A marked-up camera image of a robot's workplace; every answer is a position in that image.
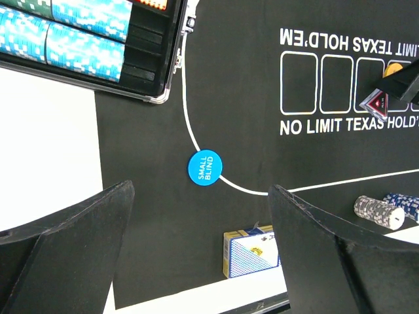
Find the blue disc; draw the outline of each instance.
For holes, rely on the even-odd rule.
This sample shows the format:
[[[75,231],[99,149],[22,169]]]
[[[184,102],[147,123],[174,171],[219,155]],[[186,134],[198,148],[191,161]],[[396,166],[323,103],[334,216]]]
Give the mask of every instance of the blue disc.
[[[219,179],[223,172],[220,156],[212,150],[201,150],[195,153],[188,164],[191,180],[200,186],[208,186]]]

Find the black poker mat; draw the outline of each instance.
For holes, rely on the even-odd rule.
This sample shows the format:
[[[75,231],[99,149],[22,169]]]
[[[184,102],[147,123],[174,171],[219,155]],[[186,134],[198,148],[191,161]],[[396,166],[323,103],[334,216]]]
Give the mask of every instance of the black poker mat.
[[[382,128],[358,113],[383,66],[415,59],[418,11],[410,0],[201,0],[186,55],[187,109],[200,148],[221,156],[229,181],[256,192],[419,168],[419,113],[392,100],[397,112]],[[285,29],[293,30],[292,45]],[[399,43],[403,56],[396,55]],[[409,56],[404,44],[412,45]],[[188,178],[195,149],[181,73],[163,105],[97,93],[96,107],[103,185],[131,179],[136,188],[114,280],[117,307],[223,280],[223,232],[270,224],[267,200],[221,181],[199,187]],[[297,194],[386,233],[357,219],[355,199],[417,195],[418,179],[393,175]]]

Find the stack of blue poker chips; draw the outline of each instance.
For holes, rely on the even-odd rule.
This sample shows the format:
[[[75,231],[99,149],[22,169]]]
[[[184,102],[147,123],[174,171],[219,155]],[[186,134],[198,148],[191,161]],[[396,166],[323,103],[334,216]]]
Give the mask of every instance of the stack of blue poker chips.
[[[118,82],[125,46],[72,27],[51,23],[46,36],[49,65]]]
[[[125,43],[132,3],[127,0],[53,0],[57,22],[76,26]]]
[[[50,22],[0,5],[0,52],[46,63]]]
[[[397,193],[389,193],[384,201],[397,207],[403,208],[406,217],[415,220],[419,224],[419,198]]]

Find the dark blue poker chip stack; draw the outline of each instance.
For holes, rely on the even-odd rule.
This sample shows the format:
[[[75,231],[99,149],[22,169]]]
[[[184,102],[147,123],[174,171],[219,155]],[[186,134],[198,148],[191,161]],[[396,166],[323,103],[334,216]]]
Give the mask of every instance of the dark blue poker chip stack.
[[[389,193],[384,197],[384,201],[391,205],[403,208],[405,216],[413,219],[419,224],[419,198]]]

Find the white curved line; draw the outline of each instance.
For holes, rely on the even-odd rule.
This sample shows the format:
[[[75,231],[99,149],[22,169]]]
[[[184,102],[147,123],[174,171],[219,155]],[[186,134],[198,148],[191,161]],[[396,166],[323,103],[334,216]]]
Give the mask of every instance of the white curved line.
[[[187,127],[188,132],[189,132],[189,136],[191,137],[192,143],[193,143],[196,151],[199,152],[201,149],[198,145],[198,142],[195,139],[194,132],[192,131],[192,128],[191,128],[191,122],[189,121],[187,98],[186,98],[186,66],[185,66],[186,65],[186,58],[185,58],[186,38],[187,38],[187,34],[184,34],[183,40],[182,40],[182,57],[183,57],[183,60],[182,60],[182,101],[183,101],[183,114],[185,115],[185,122],[186,122],[186,127]],[[268,192],[258,192],[258,191],[252,191],[252,190],[248,190],[246,188],[242,188],[241,186],[238,186],[237,184],[234,184],[233,182],[224,178],[222,175],[220,176],[220,179],[222,181],[224,181],[225,183],[227,183],[232,188],[235,188],[239,191],[242,191],[242,192],[245,192],[245,193],[248,193],[248,194],[253,194],[253,195],[268,196]]]

